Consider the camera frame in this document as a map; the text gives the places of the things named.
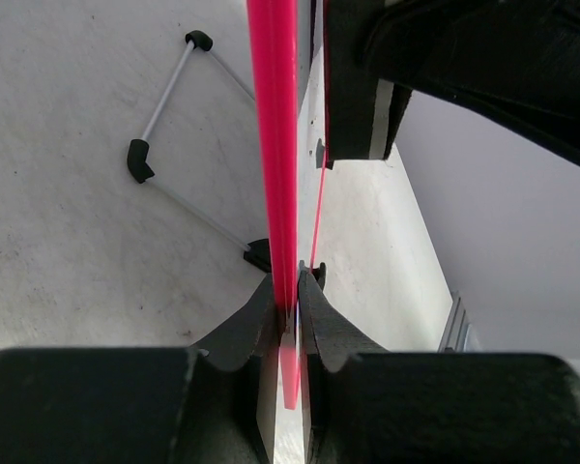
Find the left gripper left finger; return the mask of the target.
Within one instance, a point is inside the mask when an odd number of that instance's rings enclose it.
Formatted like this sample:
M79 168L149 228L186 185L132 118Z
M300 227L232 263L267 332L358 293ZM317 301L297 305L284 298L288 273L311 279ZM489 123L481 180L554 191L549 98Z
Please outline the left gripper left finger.
M269 463L269 278L188 347L0 350L0 463Z

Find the black whiteboard eraser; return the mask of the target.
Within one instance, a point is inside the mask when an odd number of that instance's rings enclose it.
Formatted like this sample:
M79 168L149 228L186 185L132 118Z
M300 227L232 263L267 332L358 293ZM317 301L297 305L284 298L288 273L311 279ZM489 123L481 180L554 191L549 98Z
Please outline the black whiteboard eraser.
M327 167L387 160L411 91L363 63L370 28L393 1L326 1L323 10Z

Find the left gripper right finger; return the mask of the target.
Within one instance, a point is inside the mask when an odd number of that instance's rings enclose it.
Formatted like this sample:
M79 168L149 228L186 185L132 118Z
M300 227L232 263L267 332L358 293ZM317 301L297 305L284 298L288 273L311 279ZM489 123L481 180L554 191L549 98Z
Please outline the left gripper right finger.
M298 284L310 463L580 463L580 376L542 354L393 353Z

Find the pink framed whiteboard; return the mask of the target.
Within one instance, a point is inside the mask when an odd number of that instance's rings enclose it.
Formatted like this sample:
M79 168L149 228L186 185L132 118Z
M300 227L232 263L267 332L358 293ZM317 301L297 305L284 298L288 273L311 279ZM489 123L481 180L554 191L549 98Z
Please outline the pink framed whiteboard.
M265 188L279 366L286 408L299 403L299 279L317 262L328 160L324 1L246 4Z

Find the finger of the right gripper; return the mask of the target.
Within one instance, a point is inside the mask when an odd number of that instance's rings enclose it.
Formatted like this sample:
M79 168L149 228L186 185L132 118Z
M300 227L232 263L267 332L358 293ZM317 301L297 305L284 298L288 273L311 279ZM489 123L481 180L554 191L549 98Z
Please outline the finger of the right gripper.
M580 1L402 1L375 16L362 59L580 167Z

